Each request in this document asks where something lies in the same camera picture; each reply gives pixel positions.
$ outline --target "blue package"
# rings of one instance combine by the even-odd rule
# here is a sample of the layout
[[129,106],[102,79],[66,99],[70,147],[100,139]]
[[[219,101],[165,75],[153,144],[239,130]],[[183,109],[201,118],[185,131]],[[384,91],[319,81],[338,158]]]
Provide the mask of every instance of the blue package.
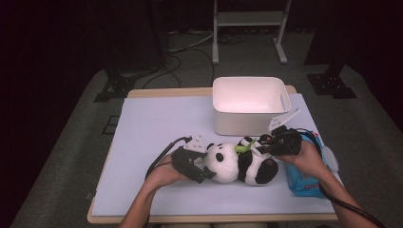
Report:
[[[317,134],[315,135],[315,139],[320,146],[320,153],[322,153],[321,148],[322,143],[320,142]],[[304,141],[313,143],[308,137],[305,135],[301,135]],[[288,180],[288,187],[297,197],[320,197],[323,198],[322,193],[319,190],[319,181],[314,177],[309,177],[300,172],[295,166],[291,163],[285,163],[285,172]]]

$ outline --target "panda ear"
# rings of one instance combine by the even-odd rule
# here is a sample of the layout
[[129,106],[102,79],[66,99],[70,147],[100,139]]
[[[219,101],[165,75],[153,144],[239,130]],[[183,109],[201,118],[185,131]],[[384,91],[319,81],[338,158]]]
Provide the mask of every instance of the panda ear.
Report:
[[213,146],[213,145],[214,145],[213,143],[208,144],[208,145],[207,145],[207,150],[208,150],[211,146]]

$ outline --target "stuffed animal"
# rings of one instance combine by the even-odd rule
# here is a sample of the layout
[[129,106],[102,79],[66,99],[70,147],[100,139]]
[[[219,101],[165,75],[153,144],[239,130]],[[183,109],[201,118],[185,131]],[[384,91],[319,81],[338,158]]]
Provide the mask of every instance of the stuffed animal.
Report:
[[213,180],[228,183],[236,179],[250,185],[270,182],[278,172],[278,164],[268,153],[256,148],[260,144],[249,137],[238,144],[209,144],[204,157],[204,170],[216,173]]

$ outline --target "gray carpet floor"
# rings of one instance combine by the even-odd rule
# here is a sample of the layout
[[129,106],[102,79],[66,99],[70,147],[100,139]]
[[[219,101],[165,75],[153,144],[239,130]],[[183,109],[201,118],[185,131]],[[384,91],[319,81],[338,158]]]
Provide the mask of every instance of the gray carpet floor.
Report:
[[[220,46],[220,63],[211,65],[198,51],[176,54],[181,65],[174,74],[151,75],[138,80],[135,88],[210,86],[212,78],[224,76],[273,76],[293,85],[310,108],[323,141],[333,149],[339,162],[339,175],[355,199],[387,227],[403,224],[403,134],[367,88],[363,78],[348,66],[340,77],[356,99],[317,96],[306,74],[323,72],[327,66],[304,66],[312,33],[287,32],[283,47],[289,63],[279,62],[272,43],[275,34],[232,37],[236,45]],[[201,39],[189,34],[173,35],[171,46],[179,48]],[[211,56],[211,46],[193,47]],[[166,67],[179,60],[167,58]],[[103,134],[110,116],[120,115],[123,99],[94,103],[107,77],[103,70],[94,75],[76,105],[63,133],[12,227],[116,227],[94,225],[86,214],[100,178],[113,135]],[[316,227],[336,221],[288,222],[289,228]]]

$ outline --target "person's left hand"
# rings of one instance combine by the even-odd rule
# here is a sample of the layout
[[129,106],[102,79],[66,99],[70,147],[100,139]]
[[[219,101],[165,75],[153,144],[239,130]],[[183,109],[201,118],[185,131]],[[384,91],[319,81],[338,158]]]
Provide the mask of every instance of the person's left hand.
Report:
[[176,181],[185,180],[189,180],[189,178],[178,172],[172,166],[172,157],[170,154],[168,154],[161,159],[159,164],[145,179],[145,182],[151,183],[157,188],[161,188]]

